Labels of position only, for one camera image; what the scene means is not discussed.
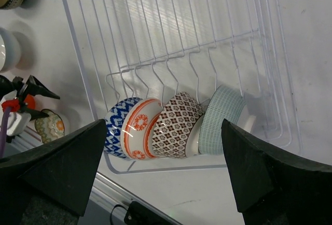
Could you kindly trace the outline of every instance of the light blue patterned bowl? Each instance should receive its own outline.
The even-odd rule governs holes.
[[[107,136],[104,151],[119,158],[128,159],[121,149],[121,129],[129,111],[141,100],[138,97],[127,98],[116,104],[107,113],[105,117]]]
[[[220,86],[216,90],[206,110],[199,134],[198,147],[201,154],[223,154],[223,120],[237,124],[245,105],[240,92],[227,86]]]

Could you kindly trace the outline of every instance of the orange patterned bowl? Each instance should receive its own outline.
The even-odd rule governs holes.
[[[159,157],[152,150],[152,135],[161,111],[160,100],[148,98],[138,102],[127,114],[120,142],[129,158],[145,160]]]

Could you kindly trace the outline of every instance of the wire dish rack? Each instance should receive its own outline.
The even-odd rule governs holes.
[[[187,91],[207,105],[220,84],[239,89],[253,134],[301,154],[278,0],[63,0],[94,119],[131,96],[166,103]],[[223,156],[126,161],[104,174],[226,167]]]

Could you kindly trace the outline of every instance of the purple cable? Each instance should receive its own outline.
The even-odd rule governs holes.
[[[10,115],[11,107],[6,107],[2,116],[1,129],[0,129],[0,159],[4,156],[5,145],[7,140],[7,126]]]

